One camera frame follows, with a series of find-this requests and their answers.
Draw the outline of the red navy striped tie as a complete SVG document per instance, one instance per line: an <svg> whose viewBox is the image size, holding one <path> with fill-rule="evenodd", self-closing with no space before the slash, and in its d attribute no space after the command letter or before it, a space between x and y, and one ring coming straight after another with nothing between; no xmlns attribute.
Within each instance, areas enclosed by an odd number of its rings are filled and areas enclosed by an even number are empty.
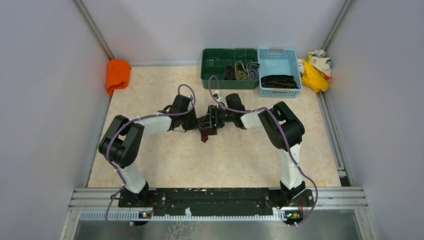
<svg viewBox="0 0 424 240"><path fill-rule="evenodd" d="M215 136L218 134L218 128L211 122L210 119L206 119L205 116L197 119L198 130L200 132L200 139L203 143L206 143L209 136Z"/></svg>

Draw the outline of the green compartment organizer tray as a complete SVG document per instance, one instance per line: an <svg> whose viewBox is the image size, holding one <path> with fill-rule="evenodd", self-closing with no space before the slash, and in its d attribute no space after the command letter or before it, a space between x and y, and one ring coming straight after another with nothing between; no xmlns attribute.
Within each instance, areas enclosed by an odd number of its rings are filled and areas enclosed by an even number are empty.
<svg viewBox="0 0 424 240"><path fill-rule="evenodd" d="M205 89L253 90L258 80L225 80L225 66L241 61L245 68L250 62L258 62L254 48L206 48L202 52L200 78Z"/></svg>

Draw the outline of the light blue plastic basket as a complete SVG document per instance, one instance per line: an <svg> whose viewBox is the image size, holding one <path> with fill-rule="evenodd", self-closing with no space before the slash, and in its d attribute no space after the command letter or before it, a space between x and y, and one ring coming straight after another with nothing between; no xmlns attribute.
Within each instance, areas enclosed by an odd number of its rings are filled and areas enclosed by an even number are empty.
<svg viewBox="0 0 424 240"><path fill-rule="evenodd" d="M268 48L257 49L259 63L259 96L270 98L295 98L303 89L297 53L293 48ZM266 86L265 77L282 75L292 78L289 86L274 84Z"/></svg>

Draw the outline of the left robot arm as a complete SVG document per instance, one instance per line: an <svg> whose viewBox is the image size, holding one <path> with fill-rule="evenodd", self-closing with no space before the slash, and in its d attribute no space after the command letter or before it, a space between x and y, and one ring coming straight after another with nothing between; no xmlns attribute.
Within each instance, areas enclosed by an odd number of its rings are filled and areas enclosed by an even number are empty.
<svg viewBox="0 0 424 240"><path fill-rule="evenodd" d="M100 141L98 151L118 172L123 181L123 193L138 207L149 203L149 185L136 163L142 137L172 131L182 127L184 131L197 127L195 96L178 94L171 105L143 117L129 119L117 115Z"/></svg>

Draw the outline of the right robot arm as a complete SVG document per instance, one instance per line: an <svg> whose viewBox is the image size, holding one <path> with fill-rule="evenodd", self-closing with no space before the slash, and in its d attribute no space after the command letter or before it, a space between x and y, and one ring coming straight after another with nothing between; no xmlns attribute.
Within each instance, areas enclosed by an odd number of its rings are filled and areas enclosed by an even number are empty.
<svg viewBox="0 0 424 240"><path fill-rule="evenodd" d="M197 119L201 140L206 142L209 136L217 134L217 130L226 123L233 123L242 130L263 128L271 144L280 152L281 199L287 206L295 206L306 189L300 170L300 148L305 127L299 118L283 101L271 108L247 110L237 93L227 95L226 103L219 101L218 94L213 97L216 104L209 105L206 114Z"/></svg>

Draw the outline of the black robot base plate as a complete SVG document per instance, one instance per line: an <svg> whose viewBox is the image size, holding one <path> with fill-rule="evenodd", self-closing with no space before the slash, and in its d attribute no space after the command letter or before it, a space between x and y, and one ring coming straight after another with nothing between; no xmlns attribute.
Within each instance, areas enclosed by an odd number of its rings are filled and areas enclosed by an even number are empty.
<svg viewBox="0 0 424 240"><path fill-rule="evenodd" d="M305 190L294 199L282 189L250 188L151 188L135 194L120 192L120 208L152 208L156 217L253 217L270 216L273 209L312 207L313 193Z"/></svg>

